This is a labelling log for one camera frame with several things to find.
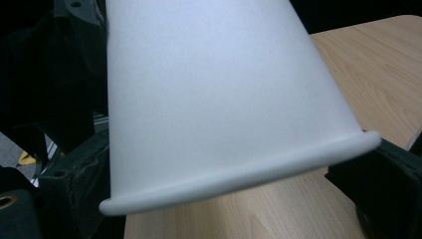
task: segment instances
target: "curved edge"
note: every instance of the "curved edge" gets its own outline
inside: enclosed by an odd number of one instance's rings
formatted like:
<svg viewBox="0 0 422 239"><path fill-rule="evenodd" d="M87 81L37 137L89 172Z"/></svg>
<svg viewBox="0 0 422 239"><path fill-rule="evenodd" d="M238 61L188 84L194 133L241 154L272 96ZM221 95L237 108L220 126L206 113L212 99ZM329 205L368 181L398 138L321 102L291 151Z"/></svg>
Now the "curved edge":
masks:
<svg viewBox="0 0 422 239"><path fill-rule="evenodd" d="M378 132L360 132L348 139L289 155L228 170L211 178L177 187L104 200L100 211L107 216L149 211L161 207L206 199L293 176L362 155L381 143Z"/></svg>

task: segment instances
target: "white surface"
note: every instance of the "white surface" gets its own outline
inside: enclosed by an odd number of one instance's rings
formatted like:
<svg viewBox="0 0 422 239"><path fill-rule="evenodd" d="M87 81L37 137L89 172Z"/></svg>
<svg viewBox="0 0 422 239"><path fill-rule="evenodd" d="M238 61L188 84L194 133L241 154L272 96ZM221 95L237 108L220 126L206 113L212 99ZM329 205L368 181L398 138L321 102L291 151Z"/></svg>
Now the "white surface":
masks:
<svg viewBox="0 0 422 239"><path fill-rule="evenodd" d="M360 155L364 133L287 0L107 1L107 215Z"/></svg>

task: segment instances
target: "wooden table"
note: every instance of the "wooden table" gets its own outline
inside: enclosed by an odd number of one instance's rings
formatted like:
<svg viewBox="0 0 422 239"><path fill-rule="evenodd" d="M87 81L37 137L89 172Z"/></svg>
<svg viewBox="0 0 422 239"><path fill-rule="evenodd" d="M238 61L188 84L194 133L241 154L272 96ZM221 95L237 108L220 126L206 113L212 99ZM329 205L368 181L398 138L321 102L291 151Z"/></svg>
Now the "wooden table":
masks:
<svg viewBox="0 0 422 239"><path fill-rule="evenodd" d="M312 35L364 129L405 146L422 126L422 18ZM326 168L249 190L130 215L125 238L363 238Z"/></svg>

